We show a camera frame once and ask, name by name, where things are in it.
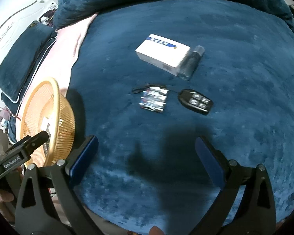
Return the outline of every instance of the metal screw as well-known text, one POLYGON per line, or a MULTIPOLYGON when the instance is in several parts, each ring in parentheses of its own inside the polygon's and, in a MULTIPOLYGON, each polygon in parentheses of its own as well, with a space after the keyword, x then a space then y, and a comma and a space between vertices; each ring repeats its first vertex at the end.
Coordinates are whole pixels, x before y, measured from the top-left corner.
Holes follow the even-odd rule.
POLYGON ((65 164, 65 160, 63 160, 63 159, 60 159, 60 160, 57 161, 58 166, 62 166, 64 164, 65 164))
POLYGON ((237 165, 237 161, 235 161, 235 160, 230 160, 230 161, 229 161, 229 164, 230 164, 231 166, 236 166, 236 165, 237 165))
POLYGON ((34 169, 35 168, 35 164, 30 164, 27 168, 29 169, 29 170, 32 170, 32 169, 34 169))
POLYGON ((266 168, 263 164, 259 164, 258 169, 260 169, 261 171, 264 171, 266 168))

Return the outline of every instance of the car key fob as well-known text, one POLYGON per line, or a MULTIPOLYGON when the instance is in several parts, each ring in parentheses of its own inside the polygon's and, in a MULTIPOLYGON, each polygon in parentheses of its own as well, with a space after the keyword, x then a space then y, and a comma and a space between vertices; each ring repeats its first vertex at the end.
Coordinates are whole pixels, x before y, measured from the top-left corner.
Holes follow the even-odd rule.
POLYGON ((192 89, 183 89, 177 98, 185 108, 203 115, 207 115, 213 105, 212 100, 192 89))

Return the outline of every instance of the key fob button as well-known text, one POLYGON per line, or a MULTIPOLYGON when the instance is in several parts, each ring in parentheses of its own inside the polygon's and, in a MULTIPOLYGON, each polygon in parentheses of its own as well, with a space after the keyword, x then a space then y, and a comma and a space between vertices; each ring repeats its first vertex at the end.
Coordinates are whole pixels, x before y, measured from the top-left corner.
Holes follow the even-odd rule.
POLYGON ((192 98, 196 99, 196 100, 201 100, 202 96, 199 95, 198 93, 194 93, 192 98))
POLYGON ((195 106, 197 106, 197 105, 199 104, 199 101, 197 101, 197 100, 191 98, 191 99, 189 100, 189 103, 190 103, 190 104, 193 104, 193 105, 195 105, 195 106))
POLYGON ((201 101, 206 103, 206 104, 209 102, 209 100, 207 100, 206 98, 203 98, 201 101))
POLYGON ((207 105, 205 105, 205 104, 203 104, 203 103, 200 103, 200 104, 198 105, 198 107, 200 107, 200 108, 202 108, 202 109, 205 109, 205 108, 207 107, 207 105))

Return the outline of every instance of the blue stripe on box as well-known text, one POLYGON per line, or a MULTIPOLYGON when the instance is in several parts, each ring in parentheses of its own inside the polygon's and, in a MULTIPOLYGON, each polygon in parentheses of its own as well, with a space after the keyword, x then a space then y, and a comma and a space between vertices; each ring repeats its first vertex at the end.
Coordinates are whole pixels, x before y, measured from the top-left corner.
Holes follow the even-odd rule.
POLYGON ((147 37, 146 40, 150 40, 150 41, 153 41, 153 42, 157 42, 157 43, 159 43, 159 44, 165 45, 165 46, 170 47, 170 48, 177 48, 176 45, 173 45, 173 44, 168 43, 168 42, 164 42, 164 41, 159 40, 159 39, 156 39, 156 38, 147 37))

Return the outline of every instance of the blue gripper pad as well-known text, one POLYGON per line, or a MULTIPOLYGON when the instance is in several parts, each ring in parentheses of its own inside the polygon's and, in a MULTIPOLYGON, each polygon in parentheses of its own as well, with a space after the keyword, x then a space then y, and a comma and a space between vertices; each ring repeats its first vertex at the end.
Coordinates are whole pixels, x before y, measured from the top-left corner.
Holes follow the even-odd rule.
POLYGON ((215 155, 209 150, 201 138, 196 139, 195 150, 213 184, 222 190, 226 184, 225 171, 215 155))
POLYGON ((83 149, 69 170, 70 188, 73 188, 81 182, 87 168, 98 152, 98 146, 99 141, 96 136, 92 136, 86 145, 82 144, 81 148, 83 149))

